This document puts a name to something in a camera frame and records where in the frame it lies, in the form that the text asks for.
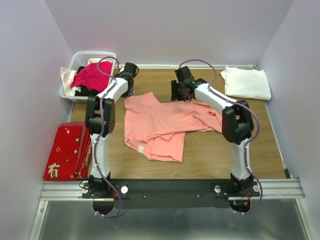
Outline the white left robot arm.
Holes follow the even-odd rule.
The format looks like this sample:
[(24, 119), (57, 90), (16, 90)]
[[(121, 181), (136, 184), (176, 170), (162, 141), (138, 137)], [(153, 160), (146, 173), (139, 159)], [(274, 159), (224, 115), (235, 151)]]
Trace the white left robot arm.
[(133, 94), (137, 65), (124, 64), (111, 77), (108, 86), (96, 96), (89, 96), (86, 104), (85, 126), (92, 143), (92, 168), (88, 177), (89, 194), (107, 197), (114, 189), (110, 181), (109, 138), (116, 125), (115, 103)]

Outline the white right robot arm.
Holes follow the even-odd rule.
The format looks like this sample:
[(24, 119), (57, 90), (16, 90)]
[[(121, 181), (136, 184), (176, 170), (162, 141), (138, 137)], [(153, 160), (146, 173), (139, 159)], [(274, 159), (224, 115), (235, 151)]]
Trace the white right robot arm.
[(228, 190), (241, 196), (254, 183), (250, 166), (249, 145), (254, 123), (245, 100), (236, 101), (215, 90), (202, 78), (195, 79), (190, 69), (183, 66), (174, 71), (171, 100), (199, 100), (216, 110), (222, 117), (222, 135), (231, 144), (232, 172)]

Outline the salmon pink t shirt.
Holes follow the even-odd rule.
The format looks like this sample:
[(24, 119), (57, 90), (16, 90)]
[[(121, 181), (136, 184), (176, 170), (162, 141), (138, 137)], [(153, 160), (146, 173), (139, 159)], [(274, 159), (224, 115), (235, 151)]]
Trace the salmon pink t shirt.
[(182, 163), (187, 132), (222, 132), (222, 116), (199, 101), (161, 103), (149, 92), (124, 106), (124, 143), (149, 160)]

